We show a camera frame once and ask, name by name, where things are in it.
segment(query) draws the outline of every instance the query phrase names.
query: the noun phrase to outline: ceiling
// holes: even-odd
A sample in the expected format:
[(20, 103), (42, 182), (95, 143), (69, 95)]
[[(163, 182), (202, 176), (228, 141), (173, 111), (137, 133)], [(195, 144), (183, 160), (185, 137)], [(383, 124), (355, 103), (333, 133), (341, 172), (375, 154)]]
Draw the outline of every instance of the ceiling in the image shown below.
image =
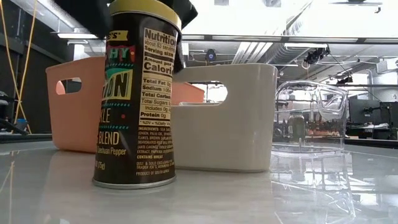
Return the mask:
[[(34, 0), (11, 0), (32, 14)], [(38, 0), (37, 18), (54, 31), (71, 32), (81, 25), (57, 9), (51, 0)], [(199, 16), (189, 24), (183, 34), (222, 35), (300, 35), (322, 37), (398, 37), (398, 17), (395, 0), (366, 0), (368, 4), (350, 6), (347, 0), (191, 0)], [(309, 78), (320, 81), (336, 75), (339, 65), (311, 65), (308, 71), (301, 66), (309, 48), (286, 48), (284, 44), (250, 42), (187, 42), (187, 66), (205, 66), (228, 63), (270, 63), (277, 66), (283, 76), (280, 81)], [(102, 40), (87, 40), (82, 44), (87, 56), (104, 54)], [(205, 53), (214, 49), (215, 62), (206, 63)], [(339, 62), (378, 62), (380, 57), (398, 56), (398, 45), (330, 44), (331, 54)], [(321, 63), (334, 63), (324, 58)], [(372, 68), (370, 63), (344, 64), (352, 71)]]

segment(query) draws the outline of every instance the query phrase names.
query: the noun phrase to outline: clear plastic container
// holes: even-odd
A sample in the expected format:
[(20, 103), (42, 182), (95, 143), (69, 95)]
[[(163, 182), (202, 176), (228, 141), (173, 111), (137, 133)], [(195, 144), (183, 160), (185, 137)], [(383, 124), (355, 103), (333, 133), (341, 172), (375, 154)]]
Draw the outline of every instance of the clear plastic container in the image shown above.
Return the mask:
[(280, 223), (351, 223), (355, 216), (345, 155), (272, 152), (271, 184)]
[(348, 92), (298, 80), (275, 94), (273, 151), (327, 152), (344, 149)]

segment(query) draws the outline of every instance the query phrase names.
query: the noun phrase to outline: black label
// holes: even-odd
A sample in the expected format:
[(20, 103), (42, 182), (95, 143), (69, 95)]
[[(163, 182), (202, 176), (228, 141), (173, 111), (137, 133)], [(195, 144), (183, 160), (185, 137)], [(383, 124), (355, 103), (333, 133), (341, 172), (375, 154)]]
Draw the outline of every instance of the black label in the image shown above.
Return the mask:
[(175, 175), (170, 128), (175, 27), (143, 14), (113, 16), (94, 179), (148, 184)]

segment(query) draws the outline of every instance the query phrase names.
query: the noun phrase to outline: glossy white table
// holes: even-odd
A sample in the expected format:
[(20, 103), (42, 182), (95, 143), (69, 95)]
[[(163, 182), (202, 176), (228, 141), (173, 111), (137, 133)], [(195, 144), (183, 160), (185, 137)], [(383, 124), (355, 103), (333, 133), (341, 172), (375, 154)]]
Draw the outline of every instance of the glossy white table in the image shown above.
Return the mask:
[(0, 144), (0, 223), (398, 223), (398, 151), (346, 150), (274, 155), (269, 173), (178, 170), (167, 186), (109, 190), (91, 184), (94, 155)]

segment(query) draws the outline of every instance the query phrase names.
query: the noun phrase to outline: pipe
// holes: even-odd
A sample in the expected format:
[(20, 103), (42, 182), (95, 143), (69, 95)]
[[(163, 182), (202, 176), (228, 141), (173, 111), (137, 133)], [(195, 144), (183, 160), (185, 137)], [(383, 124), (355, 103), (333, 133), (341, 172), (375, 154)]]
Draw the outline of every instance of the pipe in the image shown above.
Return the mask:
[(246, 50), (249, 48), (250, 42), (241, 42), (239, 45), (239, 49), (236, 52), (236, 55), (234, 59), (232, 60), (232, 64), (234, 63), (239, 63), (239, 61), (242, 59), (243, 55), (246, 53)]
[(246, 50), (246, 53), (243, 55), (241, 60), (238, 63), (245, 63), (248, 57), (252, 54), (253, 50), (257, 47), (258, 43), (252, 42), (249, 48)]
[[(368, 71), (368, 84), (373, 85), (373, 72), (370, 69), (365, 69)], [(373, 93), (373, 86), (368, 88), (369, 94), (369, 100), (374, 100), (374, 93)]]
[(266, 43), (259, 43), (259, 45), (254, 50), (253, 54), (250, 56), (248, 63), (256, 63), (257, 62), (254, 60), (255, 60), (255, 58), (257, 58), (257, 56), (259, 55), (259, 53), (261, 52), (261, 50), (264, 48), (265, 45), (266, 45)]

